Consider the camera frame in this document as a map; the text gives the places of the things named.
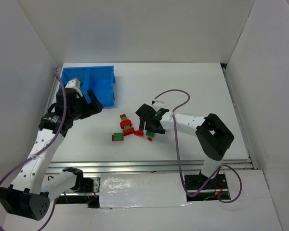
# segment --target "white work surface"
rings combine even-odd
[[[266,186],[262,171],[238,171],[243,182],[243,191],[239,199],[231,204],[219,201],[191,202],[186,206],[153,207],[154,202],[160,205],[160,198],[174,204],[173,194],[168,196],[176,181],[168,185],[147,184],[156,192],[152,202],[147,207],[140,208],[99,208],[90,209],[82,205],[57,205],[53,218],[45,231],[281,231],[274,205]],[[238,192],[239,184],[235,174],[226,171],[226,179],[231,198]],[[143,182],[131,181],[131,187],[141,187]],[[118,203],[130,204],[130,196],[138,198],[138,202],[147,201],[151,194],[147,191],[131,190],[125,198],[120,196]],[[4,223],[5,230],[22,231],[37,230],[48,218],[50,210],[44,219],[37,222],[8,214]]]
[[[234,134],[224,160],[248,159],[240,127],[220,64],[215,63],[77,63],[64,67],[113,65],[115,107],[74,122],[72,129],[53,157],[53,162],[113,162],[176,160],[174,133],[156,134],[153,142],[135,135],[124,141],[111,141],[114,132],[122,132],[120,114],[126,114],[135,130],[139,126],[136,110],[150,104],[159,93],[169,89],[187,91],[190,102],[177,113],[191,116],[217,114]],[[159,98],[172,110],[186,100],[180,92]],[[204,160],[205,154],[196,136],[179,134],[182,160]]]

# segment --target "white table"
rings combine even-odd
[[[225,154],[225,161],[245,162],[249,159],[226,81],[220,64],[213,63],[74,63],[64,67],[113,65],[116,76],[115,107],[74,122],[72,129],[55,153],[52,162],[137,162],[176,160],[174,133],[156,134],[153,142],[135,135],[124,141],[111,141],[114,132],[122,132],[120,114],[126,114],[138,129],[135,111],[150,104],[160,92],[168,89],[187,91],[190,102],[178,113],[207,116],[217,114],[234,134],[234,141]],[[186,100],[180,92],[160,97],[165,108],[172,109]],[[182,160],[204,160],[198,139],[179,133]]]

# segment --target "green toy block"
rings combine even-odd
[[[150,132],[150,131],[147,131],[146,133],[145,133],[145,135],[146,136],[148,136],[148,137],[154,137],[154,135],[155,135],[155,133],[154,132]]]
[[[114,140],[122,140],[122,139],[124,139],[122,132],[114,133]]]

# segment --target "blue bin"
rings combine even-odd
[[[92,89],[104,107],[115,105],[113,86],[116,80],[113,66],[66,67],[63,69],[62,81],[64,84],[74,78],[81,81],[80,90],[87,103],[91,103],[87,90]]]

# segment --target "red block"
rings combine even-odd
[[[123,136],[127,136],[127,135],[130,135],[130,134],[133,134],[135,132],[134,128],[131,127],[129,129],[126,129],[126,130],[123,130]]]
[[[137,131],[135,131],[134,135],[135,135],[135,136],[142,137],[142,136],[144,136],[144,131],[137,130]]]
[[[123,121],[120,122],[120,127],[122,129],[124,129],[124,127],[126,127],[126,126],[130,126],[131,127],[131,121],[129,119],[126,119],[126,120],[123,120]]]
[[[115,140],[115,139],[114,139],[114,135],[111,136],[111,141],[122,141],[122,140],[123,140],[123,139],[121,139],[121,140]]]

